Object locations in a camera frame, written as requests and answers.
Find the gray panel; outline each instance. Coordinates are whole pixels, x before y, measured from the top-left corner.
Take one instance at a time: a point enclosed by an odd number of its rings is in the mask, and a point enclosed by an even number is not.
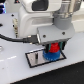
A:
[[[37,30],[40,44],[65,41],[75,34],[73,24],[71,24],[67,30],[60,30],[55,25],[39,27]]]

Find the screw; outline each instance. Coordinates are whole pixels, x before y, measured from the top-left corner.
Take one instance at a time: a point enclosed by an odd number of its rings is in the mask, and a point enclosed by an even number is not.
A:
[[[14,15],[12,14],[11,16],[13,17]]]
[[[0,27],[2,27],[2,26],[3,26],[3,24],[0,23]]]
[[[65,32],[62,32],[63,35],[65,35]]]
[[[46,35],[43,35],[43,38],[46,38]]]

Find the blue light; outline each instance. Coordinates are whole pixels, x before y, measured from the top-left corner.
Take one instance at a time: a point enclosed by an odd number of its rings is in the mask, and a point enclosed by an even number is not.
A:
[[[4,3],[4,12],[6,13],[6,7],[5,7],[5,3]]]

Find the white surface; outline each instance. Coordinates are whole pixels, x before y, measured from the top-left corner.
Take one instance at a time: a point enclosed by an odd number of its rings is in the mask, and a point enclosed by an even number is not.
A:
[[[17,18],[17,14],[14,15],[14,17],[11,17],[11,14],[0,15],[0,23],[3,23],[4,25],[0,28],[0,33],[12,38],[15,37],[12,19]],[[25,53],[41,48],[41,46],[12,43],[2,39],[0,39],[0,46],[3,46],[4,48],[4,50],[0,52],[0,84],[13,83],[84,61],[84,33],[78,33],[69,40],[64,50],[67,57],[66,60],[46,64],[36,68],[29,68]]]
[[[34,12],[32,10],[32,3],[36,0],[21,0],[23,6],[25,7],[27,12]],[[56,11],[61,7],[62,0],[49,0],[49,7],[47,11]]]

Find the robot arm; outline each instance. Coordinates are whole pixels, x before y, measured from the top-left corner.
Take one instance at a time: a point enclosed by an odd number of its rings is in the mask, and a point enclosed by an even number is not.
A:
[[[35,35],[39,44],[71,38],[75,33],[72,15],[79,10],[80,4],[81,0],[22,0],[24,8],[19,10],[19,37]]]

